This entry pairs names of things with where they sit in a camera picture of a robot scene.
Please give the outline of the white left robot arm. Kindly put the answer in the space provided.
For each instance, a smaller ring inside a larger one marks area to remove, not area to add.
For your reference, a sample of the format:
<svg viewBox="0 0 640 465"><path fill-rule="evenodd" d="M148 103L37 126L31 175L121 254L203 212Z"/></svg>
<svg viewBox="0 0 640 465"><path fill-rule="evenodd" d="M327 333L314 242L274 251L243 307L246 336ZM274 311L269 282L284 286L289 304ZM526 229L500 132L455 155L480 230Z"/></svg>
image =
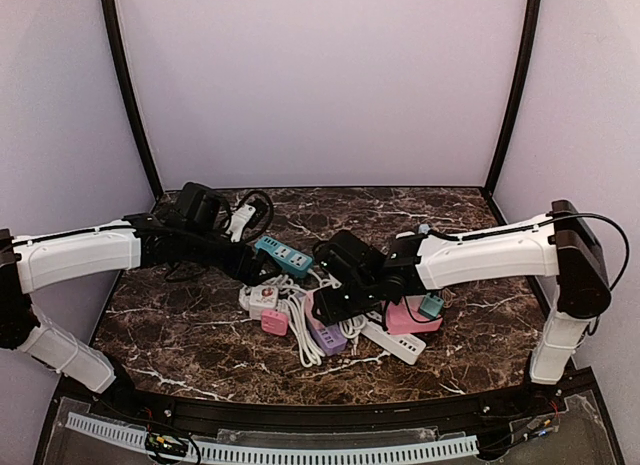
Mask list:
<svg viewBox="0 0 640 465"><path fill-rule="evenodd" d="M267 193L251 190L236 206L220 192L188 182L156 212L44 235L1 232L1 347L21 352L96 395L132 388L118 361L64 329L32 296L93 276L183 263L215 267L244 285L270 279L275 264L251 243L274 218Z"/></svg>

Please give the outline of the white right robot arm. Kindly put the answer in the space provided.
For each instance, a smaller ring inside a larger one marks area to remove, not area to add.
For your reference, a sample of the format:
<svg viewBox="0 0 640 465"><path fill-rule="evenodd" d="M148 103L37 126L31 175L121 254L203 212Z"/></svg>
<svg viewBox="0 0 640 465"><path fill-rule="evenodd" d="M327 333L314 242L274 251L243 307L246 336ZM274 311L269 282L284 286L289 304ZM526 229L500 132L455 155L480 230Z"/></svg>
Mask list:
<svg viewBox="0 0 640 465"><path fill-rule="evenodd" d="M579 212L556 200L546 214L514 224L446 234L435 229L403 232L387 252L341 230L313 252L321 269L336 279L313 293L312 316L334 325L378 304L400 304L451 285L500 278L552 277L556 292L542 337L529 360L529 379L557 384L589 326L608 309L620 280L607 271L602 245L588 226L614 220Z"/></svg>

